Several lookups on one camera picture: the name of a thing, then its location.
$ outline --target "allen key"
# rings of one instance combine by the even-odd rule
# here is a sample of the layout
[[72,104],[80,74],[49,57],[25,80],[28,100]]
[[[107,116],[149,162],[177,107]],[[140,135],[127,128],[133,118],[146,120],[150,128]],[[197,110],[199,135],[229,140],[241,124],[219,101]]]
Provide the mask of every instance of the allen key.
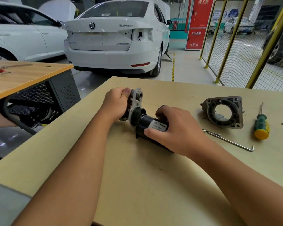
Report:
[[232,142],[232,141],[230,141],[230,140],[227,140],[227,139],[225,139],[225,138],[222,138],[221,135],[218,134],[218,133],[213,133],[213,132],[210,132],[210,131],[204,130],[204,129],[203,129],[203,131],[204,131],[205,133],[210,134],[211,136],[217,137],[217,138],[219,138],[219,139],[221,139],[221,140],[224,140],[224,141],[226,141],[226,142],[228,142],[228,143],[234,144],[235,146],[240,147],[240,148],[243,148],[244,150],[247,150],[247,151],[249,151],[249,152],[253,152],[254,149],[255,149],[254,145],[252,146],[251,149],[249,149],[249,148],[247,148],[247,147],[241,146],[240,144],[237,144],[237,143],[234,143],[234,142]]

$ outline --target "red reflector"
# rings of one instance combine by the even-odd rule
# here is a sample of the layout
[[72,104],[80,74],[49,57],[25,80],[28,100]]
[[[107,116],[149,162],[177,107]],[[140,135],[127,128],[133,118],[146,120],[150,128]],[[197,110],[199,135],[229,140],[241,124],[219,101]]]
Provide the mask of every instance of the red reflector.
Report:
[[150,64],[150,62],[147,62],[147,63],[143,63],[143,64],[133,64],[131,65],[132,67],[141,67],[141,66],[145,66],[145,65],[148,65]]

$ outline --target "shoe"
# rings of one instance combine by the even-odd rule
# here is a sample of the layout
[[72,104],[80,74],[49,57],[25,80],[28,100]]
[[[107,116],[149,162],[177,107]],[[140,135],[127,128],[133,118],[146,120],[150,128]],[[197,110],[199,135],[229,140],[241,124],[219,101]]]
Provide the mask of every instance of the shoe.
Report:
[[27,125],[30,128],[37,127],[41,121],[46,120],[49,118],[51,114],[51,108],[50,107],[43,107],[39,108],[38,110],[32,112],[29,115],[21,115],[16,114],[20,117],[20,121]]

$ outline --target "wooden tabletop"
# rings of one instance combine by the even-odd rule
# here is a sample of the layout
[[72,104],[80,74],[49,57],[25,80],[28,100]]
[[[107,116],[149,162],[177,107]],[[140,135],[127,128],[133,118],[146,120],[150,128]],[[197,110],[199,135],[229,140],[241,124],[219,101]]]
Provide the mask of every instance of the wooden tabletop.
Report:
[[[0,161],[0,184],[33,196],[100,108],[105,93],[118,86],[143,90],[151,116],[164,104],[189,110],[202,128],[221,133],[248,152],[209,137],[238,159],[283,186],[283,92],[112,77],[66,113]],[[240,95],[242,129],[220,129],[206,120],[200,103],[210,97]],[[252,128],[264,102],[270,137],[254,140]],[[215,182],[191,160],[144,139],[135,139],[128,121],[116,122],[108,136],[95,222],[104,226],[244,225]]]
[[0,60],[0,67],[21,64],[32,64],[32,66],[7,68],[5,73],[0,75],[0,99],[73,68],[72,64]]

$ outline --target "skoda logo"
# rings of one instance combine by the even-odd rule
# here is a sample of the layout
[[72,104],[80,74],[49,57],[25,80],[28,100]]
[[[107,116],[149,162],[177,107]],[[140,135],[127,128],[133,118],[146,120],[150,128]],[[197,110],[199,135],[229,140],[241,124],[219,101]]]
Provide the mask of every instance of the skoda logo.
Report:
[[94,22],[91,22],[91,23],[89,24],[89,28],[90,28],[91,30],[94,30],[94,29],[95,29],[95,23],[94,23]]

